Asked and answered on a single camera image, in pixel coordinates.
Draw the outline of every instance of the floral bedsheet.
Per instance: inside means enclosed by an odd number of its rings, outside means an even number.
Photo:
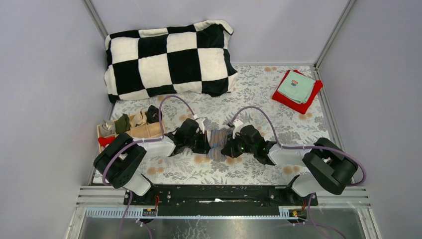
[[[305,115],[271,99],[287,70],[299,70],[311,76],[309,66],[235,66],[239,72],[232,93],[212,98],[194,92],[178,94],[186,100],[200,117],[206,117],[207,130],[222,128],[244,106],[257,106],[271,119],[282,143],[304,144],[315,142],[319,137],[329,137],[318,96]],[[118,101],[112,119],[123,113],[131,115],[146,110],[150,105],[158,107],[164,96],[139,101]],[[188,117],[188,108],[179,100],[169,98],[163,105],[163,121],[167,131],[173,131]],[[239,117],[252,123],[261,135],[274,140],[272,130],[259,111],[247,109]],[[267,184],[286,185],[306,169],[293,165],[262,165],[252,155],[228,157],[225,162],[214,161],[204,154],[194,154],[189,149],[173,157],[143,159],[138,170],[153,183],[163,184]],[[102,183],[102,175],[96,171],[93,183]]]

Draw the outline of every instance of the lavender wall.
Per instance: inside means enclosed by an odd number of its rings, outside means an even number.
[[[315,62],[347,0],[93,0],[109,33],[226,20],[233,63]]]
[[[358,1],[321,68],[384,239],[420,238],[422,1]]]
[[[82,1],[0,2],[0,238],[63,238],[110,103]]]

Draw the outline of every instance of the fabric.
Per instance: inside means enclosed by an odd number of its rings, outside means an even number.
[[[105,84],[112,103],[184,91],[231,92],[237,71],[227,50],[233,29],[223,20],[131,30],[105,39]]]
[[[146,124],[146,114],[143,111],[136,113],[130,121],[131,128],[135,128],[144,124]]]
[[[221,150],[223,149],[225,143],[227,142],[227,137],[231,135],[232,133],[233,133],[233,130],[230,128],[211,130],[211,137],[210,137],[211,149],[208,151],[207,157],[219,162],[224,162],[226,159],[226,156],[221,154]]]
[[[116,127],[114,122],[111,120],[103,120],[100,124],[100,135],[101,136],[109,136],[116,132]]]
[[[148,123],[156,123],[159,122],[160,119],[158,118],[158,108],[150,105],[148,111],[146,112],[146,120]]]
[[[311,96],[315,80],[296,72],[290,72],[278,88],[278,92],[290,100],[303,104]]]
[[[210,131],[227,126],[227,122],[244,106],[258,106],[271,119],[278,139],[283,144],[309,144],[319,137],[329,138],[319,95],[314,98],[307,113],[302,115],[271,99],[286,71],[297,69],[311,77],[309,66],[234,66],[239,72],[236,89],[230,94],[211,98],[205,94],[183,92],[184,99],[198,117],[205,117],[205,129]],[[135,114],[150,105],[159,106],[165,96],[155,96],[141,101],[117,101],[111,119],[122,113]],[[166,100],[162,106],[165,129],[174,131],[190,117],[190,111],[179,100]],[[254,109],[242,111],[238,119],[251,123],[265,140],[274,140],[273,131],[265,117]],[[155,184],[237,184],[237,185],[287,185],[293,177],[308,172],[305,167],[280,164],[262,165],[251,154],[226,158],[219,162],[196,154],[190,149],[171,157],[144,157],[137,172]],[[94,183],[102,185],[102,175],[96,171]]]
[[[283,83],[283,81],[289,75],[289,73],[290,73],[290,70],[288,70],[286,72],[286,74],[284,75],[283,79],[281,80],[279,86]],[[320,91],[321,88],[322,88],[322,82],[321,81],[315,81],[314,88],[312,89],[311,95],[309,96],[308,101],[304,104],[298,104],[296,102],[293,102],[292,100],[290,100],[289,98],[287,98],[286,96],[284,96],[283,94],[278,92],[278,90],[276,90],[276,92],[273,94],[272,99],[275,100],[275,101],[278,101],[278,102],[280,102],[280,103],[290,107],[291,109],[296,110],[297,112],[304,115],[306,113],[306,111],[308,110],[308,108],[311,106],[312,102],[314,101],[314,98],[317,96],[317,94],[318,94],[318,92]]]
[[[116,125],[117,134],[130,130],[129,116],[127,116],[127,114],[123,114],[114,124]]]
[[[104,137],[99,137],[99,138],[98,138],[98,143],[99,143],[102,147],[106,147],[107,145],[111,144],[111,142],[113,142],[113,140],[114,140],[115,138],[116,138],[116,137],[114,137],[114,136],[112,136],[112,137],[107,137],[107,138],[104,138]]]

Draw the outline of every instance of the red towel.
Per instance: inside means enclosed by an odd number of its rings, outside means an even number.
[[[287,77],[289,72],[290,72],[290,70],[288,70],[286,72],[286,74],[284,75],[280,84],[278,85],[277,89],[280,87],[281,83]],[[298,70],[294,70],[294,72],[299,73],[301,75],[304,75],[304,74],[300,73]],[[285,104],[288,107],[290,107],[290,108],[292,108],[292,109],[296,110],[297,112],[304,115],[306,113],[306,111],[308,110],[309,106],[311,106],[312,101],[315,99],[315,96],[318,94],[318,92],[320,91],[321,88],[322,88],[322,82],[315,80],[315,84],[314,84],[314,88],[312,89],[311,96],[309,97],[308,101],[304,104],[298,104],[298,103],[290,100],[289,98],[285,97],[283,94],[278,92],[277,89],[276,89],[276,92],[273,94],[273,100],[278,101],[282,104]]]

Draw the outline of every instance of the checkered pillow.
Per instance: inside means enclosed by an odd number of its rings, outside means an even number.
[[[237,77],[227,50],[232,34],[223,20],[110,34],[104,76],[110,101],[184,91],[216,97],[232,91]]]

